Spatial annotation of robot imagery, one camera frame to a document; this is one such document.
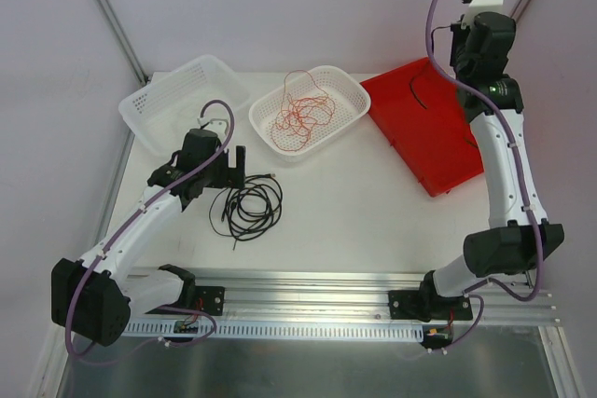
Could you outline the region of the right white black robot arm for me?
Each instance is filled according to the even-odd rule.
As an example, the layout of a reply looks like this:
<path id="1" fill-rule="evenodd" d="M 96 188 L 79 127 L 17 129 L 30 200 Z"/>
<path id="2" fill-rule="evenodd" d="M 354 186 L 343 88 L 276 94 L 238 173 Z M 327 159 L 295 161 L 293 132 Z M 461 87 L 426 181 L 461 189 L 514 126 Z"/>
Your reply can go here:
<path id="1" fill-rule="evenodd" d="M 451 309 L 452 300 L 495 284 L 520 302 L 541 290 L 546 258 L 564 240 L 535 189 L 523 132 L 518 82 L 506 74 L 516 22 L 481 12 L 451 25 L 449 80 L 476 140 L 489 198 L 489 227 L 465 237 L 463 253 L 428 272 L 420 284 L 420 311 L 432 319 Z"/>

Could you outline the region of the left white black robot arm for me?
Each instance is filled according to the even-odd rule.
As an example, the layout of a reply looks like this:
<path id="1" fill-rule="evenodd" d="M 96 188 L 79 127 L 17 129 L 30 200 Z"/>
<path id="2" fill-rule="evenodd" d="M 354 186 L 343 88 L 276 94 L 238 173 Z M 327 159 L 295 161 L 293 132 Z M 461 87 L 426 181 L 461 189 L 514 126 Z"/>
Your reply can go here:
<path id="1" fill-rule="evenodd" d="M 195 308 L 194 274 L 162 265 L 132 280 L 132 267 L 152 239 L 206 188 L 240 187 L 246 150 L 236 149 L 229 165 L 232 134 L 224 119 L 212 119 L 187 132 L 180 150 L 150 175 L 147 186 L 120 227 L 76 261 L 61 259 L 51 272 L 50 315 L 67 333 L 107 347 L 132 317 L 163 306 L 176 313 Z"/>

